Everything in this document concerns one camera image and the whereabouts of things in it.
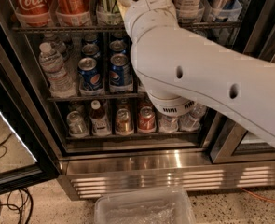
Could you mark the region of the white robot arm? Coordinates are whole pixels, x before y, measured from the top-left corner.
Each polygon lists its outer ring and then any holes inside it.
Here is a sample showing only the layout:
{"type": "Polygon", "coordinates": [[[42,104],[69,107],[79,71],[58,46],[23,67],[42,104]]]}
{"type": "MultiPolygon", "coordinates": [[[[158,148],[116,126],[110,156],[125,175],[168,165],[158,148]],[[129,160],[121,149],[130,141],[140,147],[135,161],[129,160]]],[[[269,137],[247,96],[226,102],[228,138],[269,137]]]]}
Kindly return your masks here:
{"type": "Polygon", "coordinates": [[[194,101],[275,147],[275,63],[222,47],[178,25],[172,0],[117,0],[131,64],[155,108],[194,101]]]}

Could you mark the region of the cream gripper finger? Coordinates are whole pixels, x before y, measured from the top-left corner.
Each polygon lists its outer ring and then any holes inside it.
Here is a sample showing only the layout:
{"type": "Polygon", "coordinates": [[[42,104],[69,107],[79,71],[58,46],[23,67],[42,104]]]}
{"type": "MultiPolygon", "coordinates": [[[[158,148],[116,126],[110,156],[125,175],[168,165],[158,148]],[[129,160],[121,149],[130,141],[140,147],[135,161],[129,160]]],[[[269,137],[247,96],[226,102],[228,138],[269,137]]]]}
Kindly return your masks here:
{"type": "Polygon", "coordinates": [[[133,0],[117,0],[117,6],[122,18],[131,16],[132,8],[135,5],[133,0]]]}

